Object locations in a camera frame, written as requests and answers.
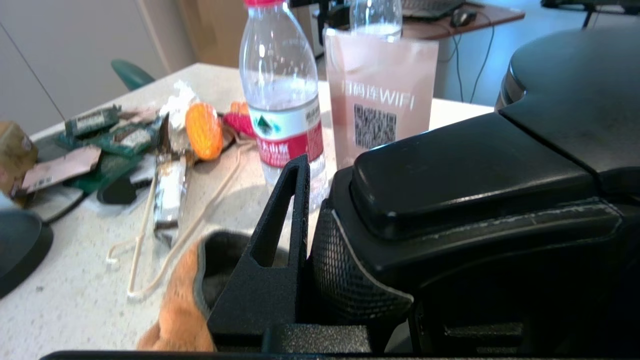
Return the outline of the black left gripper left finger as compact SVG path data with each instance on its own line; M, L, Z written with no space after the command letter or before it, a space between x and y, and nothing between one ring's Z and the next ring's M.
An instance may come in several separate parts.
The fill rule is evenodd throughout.
M274 326L294 324L307 259L310 166L306 154L282 170L247 246L207 321L217 345L254 342ZM274 260L292 208L286 265Z

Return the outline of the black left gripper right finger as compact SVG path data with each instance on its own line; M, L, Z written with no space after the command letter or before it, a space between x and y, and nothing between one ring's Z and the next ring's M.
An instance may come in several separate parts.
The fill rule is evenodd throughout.
M528 352L530 306L525 285L507 280L448 280L417 292L418 352Z

